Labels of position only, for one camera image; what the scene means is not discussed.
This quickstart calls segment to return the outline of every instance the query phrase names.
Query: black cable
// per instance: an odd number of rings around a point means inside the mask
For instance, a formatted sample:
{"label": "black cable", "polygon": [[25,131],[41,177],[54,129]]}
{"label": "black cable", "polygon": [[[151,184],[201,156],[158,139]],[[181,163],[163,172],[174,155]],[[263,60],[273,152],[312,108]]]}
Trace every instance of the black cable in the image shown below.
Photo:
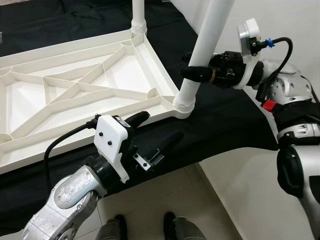
{"label": "black cable", "polygon": [[284,60],[282,61],[281,65],[273,73],[271,73],[271,75],[267,78],[267,80],[264,83],[261,83],[259,85],[255,99],[258,100],[262,104],[264,104],[264,102],[265,102],[269,87],[271,86],[273,80],[281,72],[282,68],[287,64],[287,62],[291,56],[291,53],[293,51],[293,48],[294,48],[294,45],[293,45],[291,39],[288,37],[279,37],[279,38],[273,40],[274,44],[277,44],[280,42],[287,42],[288,43],[288,52],[287,52]]}
{"label": "black cable", "polygon": [[51,150],[58,145],[59,143],[61,143],[63,140],[69,138],[70,136],[88,128],[88,123],[83,124],[81,126],[78,126],[77,128],[67,132],[66,134],[58,137],[55,141],[53,141],[48,148],[45,150],[44,153],[44,157],[43,157],[43,165],[44,165],[44,172],[45,172],[45,178],[46,178],[46,184],[47,184],[47,188],[48,188],[48,193],[50,194],[52,186],[51,186],[51,180],[50,180],[50,172],[49,172],[49,154],[51,152]]}
{"label": "black cable", "polygon": [[317,118],[316,116],[313,116],[313,115],[306,115],[306,117],[311,121],[311,122],[316,122],[317,124],[320,124],[320,119]]}
{"label": "black cable", "polygon": [[314,90],[314,88],[312,87],[312,85],[311,85],[311,93],[312,93],[312,96],[313,96],[313,98],[314,98],[314,101],[318,104],[318,103],[319,103],[319,99],[318,99],[318,97],[317,97],[317,95],[316,95],[316,93],[315,93],[315,90]]}

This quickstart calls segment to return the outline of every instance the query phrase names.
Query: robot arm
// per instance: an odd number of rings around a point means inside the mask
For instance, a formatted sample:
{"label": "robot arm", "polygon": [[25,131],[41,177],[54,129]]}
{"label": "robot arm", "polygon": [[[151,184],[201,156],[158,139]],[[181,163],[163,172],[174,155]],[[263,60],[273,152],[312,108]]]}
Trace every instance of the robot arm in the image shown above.
{"label": "robot arm", "polygon": [[124,121],[119,116],[96,115],[91,123],[95,123],[94,144],[100,156],[87,157],[81,168],[50,190],[44,207],[26,224],[23,240],[74,239],[80,225],[92,214],[108,189],[156,169],[183,134],[175,132],[151,158],[140,156],[132,137],[134,129],[149,116],[143,111]]}
{"label": "robot arm", "polygon": [[[278,183],[297,197],[309,219],[313,236],[320,238],[320,105],[310,82],[287,63],[293,48],[289,38],[260,42],[254,19],[238,26],[242,52],[214,54],[208,67],[187,66],[181,76],[220,88],[257,90],[256,100],[273,114],[278,129]],[[288,43],[284,61],[264,59],[260,51],[278,42]],[[190,54],[182,57],[188,61]]]}

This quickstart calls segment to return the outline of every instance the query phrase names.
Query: white pipe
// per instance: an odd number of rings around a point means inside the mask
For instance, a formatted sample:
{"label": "white pipe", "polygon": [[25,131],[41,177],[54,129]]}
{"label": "white pipe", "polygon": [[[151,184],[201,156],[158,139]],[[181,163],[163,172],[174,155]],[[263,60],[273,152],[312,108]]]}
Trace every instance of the white pipe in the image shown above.
{"label": "white pipe", "polygon": [[[235,0],[211,0],[196,40],[189,66],[207,67],[217,46]],[[173,100],[177,110],[191,112],[200,83],[184,79]]]}
{"label": "white pipe", "polygon": [[132,0],[131,31],[135,34],[143,34],[147,31],[145,20],[145,0]]}

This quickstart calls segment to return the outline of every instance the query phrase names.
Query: robot leg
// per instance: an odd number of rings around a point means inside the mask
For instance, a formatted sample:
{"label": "robot leg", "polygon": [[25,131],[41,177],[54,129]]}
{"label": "robot leg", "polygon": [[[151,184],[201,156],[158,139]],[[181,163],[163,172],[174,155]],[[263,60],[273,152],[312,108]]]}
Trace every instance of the robot leg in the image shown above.
{"label": "robot leg", "polygon": [[128,240],[126,220],[122,215],[110,219],[100,228],[95,240]]}
{"label": "robot leg", "polygon": [[168,212],[164,217],[165,240],[207,240],[201,230],[185,217]]}

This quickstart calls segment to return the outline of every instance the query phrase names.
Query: red button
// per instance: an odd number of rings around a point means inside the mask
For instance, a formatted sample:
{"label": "red button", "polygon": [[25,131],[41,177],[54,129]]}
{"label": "red button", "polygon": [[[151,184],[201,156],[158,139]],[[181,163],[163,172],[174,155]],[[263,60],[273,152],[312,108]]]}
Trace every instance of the red button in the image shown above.
{"label": "red button", "polygon": [[272,109],[274,108],[274,106],[276,105],[277,103],[275,101],[271,101],[271,100],[266,100],[265,103],[263,104],[263,108],[265,110],[267,110],[269,113],[272,113]]}

